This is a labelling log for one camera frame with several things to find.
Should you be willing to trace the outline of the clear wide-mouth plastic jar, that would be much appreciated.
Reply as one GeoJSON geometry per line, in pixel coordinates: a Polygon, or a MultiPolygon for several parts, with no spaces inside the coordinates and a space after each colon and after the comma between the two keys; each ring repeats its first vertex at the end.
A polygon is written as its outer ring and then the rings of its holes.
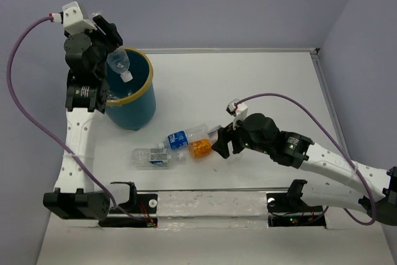
{"type": "Polygon", "coordinates": [[[213,128],[211,128],[209,131],[208,131],[208,139],[209,140],[217,140],[217,138],[218,138],[218,131],[219,131],[219,129],[221,129],[221,125],[217,125],[217,126],[215,126],[215,127],[213,127],[213,128]]]}

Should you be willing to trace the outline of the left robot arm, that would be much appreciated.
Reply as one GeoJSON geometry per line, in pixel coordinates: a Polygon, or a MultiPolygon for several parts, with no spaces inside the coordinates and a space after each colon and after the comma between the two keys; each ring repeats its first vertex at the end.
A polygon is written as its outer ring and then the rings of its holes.
{"type": "Polygon", "coordinates": [[[137,196],[130,191],[115,197],[92,174],[96,138],[105,114],[109,93],[107,56],[123,40],[115,24],[101,15],[93,20],[80,12],[64,12],[61,20],[65,35],[66,141],[61,170],[54,190],[43,196],[44,206],[65,220],[106,219],[110,208],[123,212],[136,208],[137,196]]]}

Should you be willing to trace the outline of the orange juice bottle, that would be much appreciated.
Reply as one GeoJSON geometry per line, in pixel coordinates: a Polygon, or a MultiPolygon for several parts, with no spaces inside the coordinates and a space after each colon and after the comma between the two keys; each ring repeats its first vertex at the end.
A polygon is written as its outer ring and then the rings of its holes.
{"type": "Polygon", "coordinates": [[[212,144],[209,139],[204,138],[189,143],[188,149],[192,159],[199,159],[208,156],[212,152],[212,144]]]}

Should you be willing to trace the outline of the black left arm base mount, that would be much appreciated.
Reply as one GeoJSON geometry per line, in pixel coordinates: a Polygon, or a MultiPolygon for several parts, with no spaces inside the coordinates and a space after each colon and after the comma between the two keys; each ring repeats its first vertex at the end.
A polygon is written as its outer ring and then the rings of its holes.
{"type": "Polygon", "coordinates": [[[99,221],[102,228],[157,228],[158,194],[139,192],[136,201],[129,200],[120,205],[120,209],[111,209],[107,218],[99,221]]]}

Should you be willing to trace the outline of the small Pepsi labelled bottle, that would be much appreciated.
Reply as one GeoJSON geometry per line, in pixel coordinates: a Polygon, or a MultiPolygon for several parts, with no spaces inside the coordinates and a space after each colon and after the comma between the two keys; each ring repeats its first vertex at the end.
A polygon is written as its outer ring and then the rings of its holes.
{"type": "Polygon", "coordinates": [[[131,98],[134,98],[135,94],[131,91],[127,92],[117,92],[110,90],[107,95],[108,102],[115,102],[116,104],[120,104],[121,102],[129,101],[131,98]]]}

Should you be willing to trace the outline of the long clear ribbed bottle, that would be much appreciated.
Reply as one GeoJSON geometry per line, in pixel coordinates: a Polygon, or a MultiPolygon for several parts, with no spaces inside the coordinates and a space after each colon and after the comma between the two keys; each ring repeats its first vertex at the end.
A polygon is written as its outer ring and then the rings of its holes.
{"type": "Polygon", "coordinates": [[[133,79],[130,72],[130,60],[124,48],[119,47],[112,53],[109,53],[107,56],[107,63],[111,70],[117,73],[124,83],[133,79]]]}

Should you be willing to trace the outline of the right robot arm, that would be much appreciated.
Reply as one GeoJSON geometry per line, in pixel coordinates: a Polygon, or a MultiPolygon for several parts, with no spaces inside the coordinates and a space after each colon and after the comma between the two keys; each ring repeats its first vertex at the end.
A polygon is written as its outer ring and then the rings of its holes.
{"type": "Polygon", "coordinates": [[[320,186],[304,179],[294,180],[285,196],[292,210],[327,205],[356,210],[382,224],[396,225],[396,168],[349,163],[306,136],[279,130],[271,118],[260,113],[219,128],[212,148],[224,159],[244,149],[253,150],[279,165],[326,177],[320,186]]]}

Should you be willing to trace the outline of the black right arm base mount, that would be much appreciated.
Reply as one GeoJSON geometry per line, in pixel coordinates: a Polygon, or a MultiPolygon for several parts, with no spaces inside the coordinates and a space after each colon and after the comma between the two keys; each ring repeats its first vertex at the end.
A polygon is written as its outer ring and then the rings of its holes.
{"type": "Polygon", "coordinates": [[[267,223],[269,227],[324,227],[326,219],[320,205],[311,206],[302,200],[303,179],[294,180],[286,192],[274,192],[267,196],[267,223]]]}

